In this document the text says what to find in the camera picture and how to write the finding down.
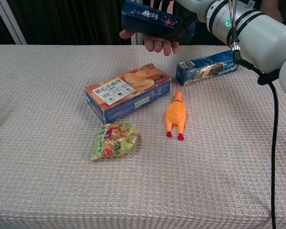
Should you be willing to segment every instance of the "beige tablecloth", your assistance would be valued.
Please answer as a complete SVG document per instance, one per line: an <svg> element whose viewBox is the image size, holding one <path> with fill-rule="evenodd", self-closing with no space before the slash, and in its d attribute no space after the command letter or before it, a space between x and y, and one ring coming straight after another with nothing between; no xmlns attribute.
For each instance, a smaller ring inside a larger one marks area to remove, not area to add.
<svg viewBox="0 0 286 229"><path fill-rule="evenodd" d="M0 229L271 227L273 96L257 76L235 73L180 86L124 118L139 138L127 155L89 161L102 123L84 90L147 63L174 78L180 61L226 50L184 46L0 46ZM286 95L279 95L277 228L286 229ZM185 141L166 137L177 90Z"/></svg>

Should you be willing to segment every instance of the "black cable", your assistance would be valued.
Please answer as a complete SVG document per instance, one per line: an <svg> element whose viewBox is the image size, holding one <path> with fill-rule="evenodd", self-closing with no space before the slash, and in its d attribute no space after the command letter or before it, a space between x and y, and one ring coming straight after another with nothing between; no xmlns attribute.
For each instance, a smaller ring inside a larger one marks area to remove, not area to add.
<svg viewBox="0 0 286 229"><path fill-rule="evenodd" d="M276 210L275 210L275 176L276 176L276 137L277 137L277 124L278 124L278 98L276 88L272 83L269 83L271 91L273 93L275 115L273 125L272 147L271 147L271 218L272 228L276 229Z"/></svg>

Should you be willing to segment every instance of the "green indicator light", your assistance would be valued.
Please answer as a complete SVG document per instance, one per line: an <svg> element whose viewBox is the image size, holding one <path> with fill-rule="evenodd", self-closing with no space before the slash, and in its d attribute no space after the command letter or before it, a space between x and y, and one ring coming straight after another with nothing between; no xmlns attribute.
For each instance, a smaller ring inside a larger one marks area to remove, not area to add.
<svg viewBox="0 0 286 229"><path fill-rule="evenodd" d="M231 27L231 18L229 17L227 20L225 20L226 27Z"/></svg>

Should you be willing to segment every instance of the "orange snack box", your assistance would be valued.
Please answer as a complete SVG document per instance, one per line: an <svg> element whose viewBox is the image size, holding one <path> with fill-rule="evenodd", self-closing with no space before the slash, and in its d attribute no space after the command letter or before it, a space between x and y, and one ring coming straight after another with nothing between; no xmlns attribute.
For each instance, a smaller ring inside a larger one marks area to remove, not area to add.
<svg viewBox="0 0 286 229"><path fill-rule="evenodd" d="M103 123L113 123L167 95L171 77L152 63L86 88L88 104Z"/></svg>

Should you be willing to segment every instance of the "blue box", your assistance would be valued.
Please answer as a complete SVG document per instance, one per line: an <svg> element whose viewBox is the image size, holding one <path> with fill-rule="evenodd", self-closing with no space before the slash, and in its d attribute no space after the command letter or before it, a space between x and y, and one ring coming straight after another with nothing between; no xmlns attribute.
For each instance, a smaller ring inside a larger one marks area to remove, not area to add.
<svg viewBox="0 0 286 229"><path fill-rule="evenodd" d="M150 63L87 87L86 98L104 124L113 123L167 95L171 81Z"/></svg>
<svg viewBox="0 0 286 229"><path fill-rule="evenodd" d="M176 80L181 85L220 76L238 69L233 63L232 51L228 50L201 59L180 62L177 65Z"/></svg>
<svg viewBox="0 0 286 229"><path fill-rule="evenodd" d="M122 29L136 31L153 37L176 34L182 26L178 16L162 12L149 6L126 0L122 9ZM195 23L189 26L177 42L189 44L195 33Z"/></svg>

